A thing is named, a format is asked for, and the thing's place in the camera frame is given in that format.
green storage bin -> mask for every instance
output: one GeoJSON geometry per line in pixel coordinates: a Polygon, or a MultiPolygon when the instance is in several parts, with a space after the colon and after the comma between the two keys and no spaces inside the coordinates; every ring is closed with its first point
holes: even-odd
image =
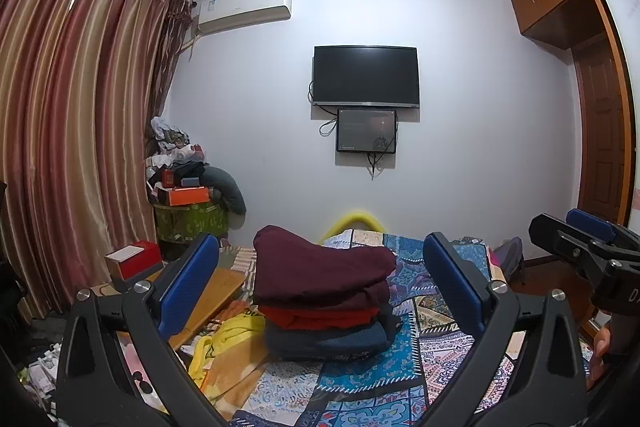
{"type": "Polygon", "coordinates": [[[200,232],[220,237],[229,229],[226,210],[211,201],[180,206],[155,204],[154,211],[160,241],[189,243],[200,232]]]}

striped curtain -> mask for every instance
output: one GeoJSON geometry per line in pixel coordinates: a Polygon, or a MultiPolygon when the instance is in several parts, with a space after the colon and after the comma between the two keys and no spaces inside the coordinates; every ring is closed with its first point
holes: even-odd
{"type": "Polygon", "coordinates": [[[154,240],[144,134],[170,0],[0,0],[1,216],[31,315],[108,280],[154,240]]]}

metal bolt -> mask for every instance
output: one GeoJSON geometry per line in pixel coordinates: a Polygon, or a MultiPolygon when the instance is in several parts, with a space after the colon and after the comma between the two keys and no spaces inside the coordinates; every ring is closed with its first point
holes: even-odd
{"type": "Polygon", "coordinates": [[[494,280],[494,281],[491,281],[491,289],[495,293],[507,293],[507,290],[509,289],[509,287],[507,286],[506,282],[494,280]]]}
{"type": "Polygon", "coordinates": [[[89,288],[82,288],[78,290],[76,297],[79,301],[86,301],[89,297],[91,297],[91,290],[89,288]]]}
{"type": "Polygon", "coordinates": [[[566,299],[566,294],[561,290],[556,288],[555,290],[551,290],[551,296],[556,301],[564,301],[566,299]]]}
{"type": "Polygon", "coordinates": [[[151,289],[151,283],[143,279],[142,281],[138,281],[133,285],[133,291],[135,293],[146,293],[151,289]]]}

blue gripper pad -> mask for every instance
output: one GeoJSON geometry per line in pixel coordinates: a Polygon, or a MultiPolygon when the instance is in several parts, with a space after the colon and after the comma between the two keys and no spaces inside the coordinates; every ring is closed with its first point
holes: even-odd
{"type": "Polygon", "coordinates": [[[475,339],[482,336],[490,313],[490,295],[478,267],[462,259],[442,232],[425,238],[422,256],[460,330],[475,339]]]}
{"type": "Polygon", "coordinates": [[[591,214],[583,210],[578,210],[577,208],[569,210],[565,221],[574,229],[582,230],[605,243],[613,243],[616,238],[616,229],[613,228],[611,223],[591,216],[591,214]]]}
{"type": "MultiPolygon", "coordinates": [[[[193,308],[211,279],[213,270],[218,265],[218,240],[208,233],[200,233],[178,262],[185,256],[188,256],[187,261],[177,268],[177,274],[172,274],[173,281],[159,296],[158,331],[164,340],[180,333],[189,320],[193,308]]],[[[165,270],[167,269],[169,272],[172,271],[169,266],[165,267],[165,270]]]]}

white wall-mounted air conditioner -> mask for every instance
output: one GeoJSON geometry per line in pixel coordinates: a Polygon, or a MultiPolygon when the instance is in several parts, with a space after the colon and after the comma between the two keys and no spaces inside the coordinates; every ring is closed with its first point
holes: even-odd
{"type": "Polygon", "coordinates": [[[291,0],[204,0],[200,7],[200,33],[215,33],[291,17],[291,0]]]}

